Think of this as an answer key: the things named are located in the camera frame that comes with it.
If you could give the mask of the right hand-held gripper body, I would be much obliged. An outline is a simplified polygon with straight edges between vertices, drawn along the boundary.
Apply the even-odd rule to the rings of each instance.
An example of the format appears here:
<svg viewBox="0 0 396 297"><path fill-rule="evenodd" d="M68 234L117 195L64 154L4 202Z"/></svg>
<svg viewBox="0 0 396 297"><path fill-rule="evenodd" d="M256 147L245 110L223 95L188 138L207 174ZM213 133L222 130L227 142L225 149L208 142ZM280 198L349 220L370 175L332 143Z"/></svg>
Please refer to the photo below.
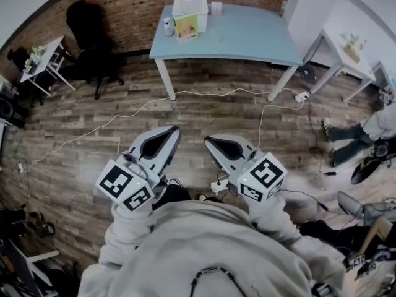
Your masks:
<svg viewBox="0 0 396 297"><path fill-rule="evenodd" d="M280 190L286 175L287 169L272 153L256 152L229 176L228 183L239 195L265 202Z"/></svg>

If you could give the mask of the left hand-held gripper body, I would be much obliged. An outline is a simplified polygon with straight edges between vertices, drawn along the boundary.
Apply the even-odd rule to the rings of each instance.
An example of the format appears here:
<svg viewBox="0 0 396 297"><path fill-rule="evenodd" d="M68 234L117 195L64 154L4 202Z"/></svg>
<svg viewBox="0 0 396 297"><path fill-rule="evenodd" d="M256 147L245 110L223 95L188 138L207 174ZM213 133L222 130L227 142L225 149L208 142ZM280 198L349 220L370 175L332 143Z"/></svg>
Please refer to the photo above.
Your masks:
<svg viewBox="0 0 396 297"><path fill-rule="evenodd" d="M125 151L117 160L109 160L95 185L114 204L135 212L160 197L166 179Z"/></svg>

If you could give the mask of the white perforated plastic basket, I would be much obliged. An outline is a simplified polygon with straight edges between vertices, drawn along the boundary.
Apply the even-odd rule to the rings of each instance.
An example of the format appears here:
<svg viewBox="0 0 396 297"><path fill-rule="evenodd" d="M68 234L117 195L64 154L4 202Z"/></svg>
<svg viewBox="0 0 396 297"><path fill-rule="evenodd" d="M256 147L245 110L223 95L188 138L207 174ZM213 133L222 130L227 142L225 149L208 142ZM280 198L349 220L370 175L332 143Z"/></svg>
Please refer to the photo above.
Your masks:
<svg viewBox="0 0 396 297"><path fill-rule="evenodd" d="M199 33L205 33L209 14L207 0L174 0L172 10L174 19L194 14L197 15Z"/></svg>

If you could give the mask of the person's right forearm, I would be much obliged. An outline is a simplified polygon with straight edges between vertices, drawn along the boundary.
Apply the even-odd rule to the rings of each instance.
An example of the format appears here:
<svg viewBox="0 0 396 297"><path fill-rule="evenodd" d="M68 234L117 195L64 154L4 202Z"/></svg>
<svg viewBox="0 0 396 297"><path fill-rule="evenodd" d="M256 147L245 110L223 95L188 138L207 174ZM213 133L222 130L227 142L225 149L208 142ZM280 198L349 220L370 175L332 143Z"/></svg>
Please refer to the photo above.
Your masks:
<svg viewBox="0 0 396 297"><path fill-rule="evenodd" d="M284 245L293 244L302 237L284 211L286 203L282 197L272 196L263 202L244 197L244 201L248 206L250 221L260 232Z"/></svg>

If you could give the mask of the person's left forearm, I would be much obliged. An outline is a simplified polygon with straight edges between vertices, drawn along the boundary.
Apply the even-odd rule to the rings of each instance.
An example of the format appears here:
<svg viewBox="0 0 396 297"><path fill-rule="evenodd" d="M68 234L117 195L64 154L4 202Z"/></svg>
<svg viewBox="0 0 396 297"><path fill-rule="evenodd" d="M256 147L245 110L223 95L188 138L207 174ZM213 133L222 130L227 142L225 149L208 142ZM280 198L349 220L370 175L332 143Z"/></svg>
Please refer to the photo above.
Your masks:
<svg viewBox="0 0 396 297"><path fill-rule="evenodd" d="M113 204L113 222L105 233L105 245L100 249L98 262L103 265L124 265L151 233L152 204L143 205L134 212Z"/></svg>

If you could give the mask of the olive-brown rectangular block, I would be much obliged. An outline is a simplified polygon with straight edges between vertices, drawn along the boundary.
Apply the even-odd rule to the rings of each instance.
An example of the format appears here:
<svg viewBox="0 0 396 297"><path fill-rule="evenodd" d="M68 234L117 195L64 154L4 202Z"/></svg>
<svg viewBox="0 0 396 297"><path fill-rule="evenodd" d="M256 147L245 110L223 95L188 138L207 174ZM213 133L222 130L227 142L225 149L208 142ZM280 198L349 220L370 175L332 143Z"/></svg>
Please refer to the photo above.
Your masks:
<svg viewBox="0 0 396 297"><path fill-rule="evenodd" d="M342 33L340 36L345 41L345 45L343 46L344 53L350 57L353 62L359 64L366 40L361 40L359 35L354 35L352 33L349 35Z"/></svg>

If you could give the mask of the person's beige hoodie torso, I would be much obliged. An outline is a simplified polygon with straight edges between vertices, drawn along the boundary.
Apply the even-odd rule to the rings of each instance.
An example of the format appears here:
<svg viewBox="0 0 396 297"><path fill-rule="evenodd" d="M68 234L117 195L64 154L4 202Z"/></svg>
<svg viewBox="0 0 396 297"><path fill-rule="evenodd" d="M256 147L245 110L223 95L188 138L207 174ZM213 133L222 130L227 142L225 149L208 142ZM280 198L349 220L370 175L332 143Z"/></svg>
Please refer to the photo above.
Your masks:
<svg viewBox="0 0 396 297"><path fill-rule="evenodd" d="M312 297L315 283L348 297L341 263L311 239L284 245L260 232L249 211L213 201L152 210L151 233L124 265L97 262L78 297Z"/></svg>

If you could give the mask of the light blue table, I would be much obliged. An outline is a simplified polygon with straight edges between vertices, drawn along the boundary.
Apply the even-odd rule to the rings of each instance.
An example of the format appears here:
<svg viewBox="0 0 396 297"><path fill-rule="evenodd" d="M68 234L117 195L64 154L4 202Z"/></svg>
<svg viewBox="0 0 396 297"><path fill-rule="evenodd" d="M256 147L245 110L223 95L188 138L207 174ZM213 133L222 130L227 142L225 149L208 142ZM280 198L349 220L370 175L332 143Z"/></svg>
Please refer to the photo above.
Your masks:
<svg viewBox="0 0 396 297"><path fill-rule="evenodd" d="M208 17L204 33L178 41L175 35L165 34L164 19L171 17L171 11L171 6L163 9L149 56L155 61L172 101L176 94L165 64L167 60L238 59L286 66L287 70L267 97L269 102L274 101L303 63L284 19L276 12L225 4L221 15Z"/></svg>

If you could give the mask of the black office chair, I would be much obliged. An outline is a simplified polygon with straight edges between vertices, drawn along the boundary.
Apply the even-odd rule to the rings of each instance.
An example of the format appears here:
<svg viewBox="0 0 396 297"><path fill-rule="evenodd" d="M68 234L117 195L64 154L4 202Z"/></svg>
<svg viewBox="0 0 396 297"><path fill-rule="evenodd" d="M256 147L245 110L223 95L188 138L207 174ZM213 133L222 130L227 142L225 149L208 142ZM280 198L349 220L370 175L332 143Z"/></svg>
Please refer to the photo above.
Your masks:
<svg viewBox="0 0 396 297"><path fill-rule="evenodd" d="M95 80L97 86L94 98L100 97L99 91L105 77L110 82L124 85L118 75L119 69L127 64L126 58L113 53L113 40L105 33L103 11L100 5L79 0L71 4L66 11L66 23L74 35L79 47L79 55L74 58L67 54L68 48L61 51L62 58L71 65L61 69L71 80Z"/></svg>

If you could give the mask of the wooden furniture leg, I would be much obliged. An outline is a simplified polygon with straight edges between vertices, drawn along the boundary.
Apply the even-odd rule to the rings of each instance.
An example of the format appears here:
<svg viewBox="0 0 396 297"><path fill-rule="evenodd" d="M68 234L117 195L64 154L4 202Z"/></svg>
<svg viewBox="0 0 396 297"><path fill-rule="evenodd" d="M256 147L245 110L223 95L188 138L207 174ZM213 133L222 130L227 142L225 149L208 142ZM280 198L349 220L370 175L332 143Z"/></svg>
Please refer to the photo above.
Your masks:
<svg viewBox="0 0 396 297"><path fill-rule="evenodd" d="M375 222L371 225L361 247L358 251L360 256L365 254L369 244L374 239L375 235L377 235L382 241L385 241L393 228L393 223L384 217L376 218Z"/></svg>

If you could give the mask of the green book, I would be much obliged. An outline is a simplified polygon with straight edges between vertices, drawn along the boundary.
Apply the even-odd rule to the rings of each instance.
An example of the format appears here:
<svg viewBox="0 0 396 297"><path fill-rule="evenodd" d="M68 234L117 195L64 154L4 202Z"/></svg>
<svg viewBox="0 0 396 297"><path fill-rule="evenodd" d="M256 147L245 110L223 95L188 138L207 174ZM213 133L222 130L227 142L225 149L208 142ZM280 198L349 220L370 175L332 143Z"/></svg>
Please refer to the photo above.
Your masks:
<svg viewBox="0 0 396 297"><path fill-rule="evenodd" d="M189 14L174 18L176 41L178 44L193 40L199 35L198 15Z"/></svg>

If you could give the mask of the small white side table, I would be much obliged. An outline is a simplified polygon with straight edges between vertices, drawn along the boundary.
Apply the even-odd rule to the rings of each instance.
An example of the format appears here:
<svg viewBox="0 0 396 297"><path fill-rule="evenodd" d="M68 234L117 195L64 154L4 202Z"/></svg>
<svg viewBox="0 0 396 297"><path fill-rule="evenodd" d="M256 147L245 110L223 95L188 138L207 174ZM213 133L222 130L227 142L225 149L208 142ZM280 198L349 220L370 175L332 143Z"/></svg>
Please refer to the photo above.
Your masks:
<svg viewBox="0 0 396 297"><path fill-rule="evenodd" d="M63 81L73 91L76 91L76 88L72 86L59 72L64 62L64 56L62 55L62 52L64 52L66 55L69 55L66 48L62 44L63 40L64 40L64 36L60 36L44 46L46 48L46 51L39 65L35 65L34 63L32 63L29 58L27 64L25 65L25 69L22 73L20 83L28 81L31 84L33 84L37 89L41 90L45 95L50 97L51 96L50 90L44 89L37 82L37 77L40 74L47 72L55 80Z"/></svg>

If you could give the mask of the small potted plant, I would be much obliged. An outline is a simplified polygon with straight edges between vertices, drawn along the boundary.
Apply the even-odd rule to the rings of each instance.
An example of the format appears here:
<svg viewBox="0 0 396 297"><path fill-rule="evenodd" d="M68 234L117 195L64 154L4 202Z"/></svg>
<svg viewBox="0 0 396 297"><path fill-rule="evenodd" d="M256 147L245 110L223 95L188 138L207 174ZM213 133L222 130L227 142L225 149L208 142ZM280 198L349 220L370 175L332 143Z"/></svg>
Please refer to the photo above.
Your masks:
<svg viewBox="0 0 396 297"><path fill-rule="evenodd" d="M46 51L44 46L34 46L32 47L32 51L30 53L30 60L35 65L39 65L41 63L42 57Z"/></svg>

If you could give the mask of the black speaker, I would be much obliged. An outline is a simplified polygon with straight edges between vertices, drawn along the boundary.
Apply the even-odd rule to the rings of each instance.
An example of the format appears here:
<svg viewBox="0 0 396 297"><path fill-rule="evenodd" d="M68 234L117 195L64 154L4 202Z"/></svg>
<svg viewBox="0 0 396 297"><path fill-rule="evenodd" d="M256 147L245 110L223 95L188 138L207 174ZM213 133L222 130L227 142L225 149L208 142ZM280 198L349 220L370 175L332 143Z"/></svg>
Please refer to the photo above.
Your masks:
<svg viewBox="0 0 396 297"><path fill-rule="evenodd" d="M0 118L18 128L24 128L24 119L28 117L28 109L19 106L15 99L0 93Z"/></svg>

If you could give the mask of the white desk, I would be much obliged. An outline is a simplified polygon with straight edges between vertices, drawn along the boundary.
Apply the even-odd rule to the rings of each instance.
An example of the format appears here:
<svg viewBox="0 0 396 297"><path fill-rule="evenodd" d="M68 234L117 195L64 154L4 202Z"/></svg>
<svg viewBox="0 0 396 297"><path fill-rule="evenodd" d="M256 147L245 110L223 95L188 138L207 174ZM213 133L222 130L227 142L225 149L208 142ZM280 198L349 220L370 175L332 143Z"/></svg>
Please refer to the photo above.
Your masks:
<svg viewBox="0 0 396 297"><path fill-rule="evenodd" d="M365 89L371 82L376 81L374 71L371 69L371 66L369 65L363 52L357 51L356 54L353 55L353 58L350 57L348 54L351 53L351 51L345 52L346 46L350 44L348 38L343 37L341 33L338 33L329 26L326 26L322 29L315 42L312 44L311 48L306 54L306 57L304 58L305 63L308 62L310 55L316 52L315 47L319 46L322 40L328 44L335 62L330 66L327 72L318 81L316 81L313 88L310 89L309 94L315 94L318 92L319 89L324 86L332 76L341 72L350 71L361 78L362 82L357 90L349 94L349 96L343 98L343 101L346 103L356 96L360 91Z"/></svg>

